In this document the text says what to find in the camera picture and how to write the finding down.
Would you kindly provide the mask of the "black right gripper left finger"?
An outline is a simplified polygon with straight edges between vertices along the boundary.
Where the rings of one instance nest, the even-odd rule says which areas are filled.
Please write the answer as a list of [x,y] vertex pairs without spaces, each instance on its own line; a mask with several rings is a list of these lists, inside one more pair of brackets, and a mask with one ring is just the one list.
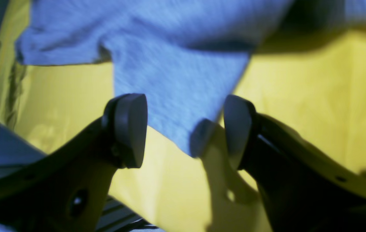
[[140,168],[148,121],[144,94],[111,99],[102,117],[29,165],[0,167],[0,230],[128,232],[142,217],[109,197],[118,169]]

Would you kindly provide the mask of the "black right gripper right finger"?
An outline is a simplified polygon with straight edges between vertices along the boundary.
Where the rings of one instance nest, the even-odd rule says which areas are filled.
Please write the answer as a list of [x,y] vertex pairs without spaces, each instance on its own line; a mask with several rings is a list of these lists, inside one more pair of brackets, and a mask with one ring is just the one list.
[[223,117],[230,163],[254,178],[274,232],[366,232],[366,178],[241,97]]

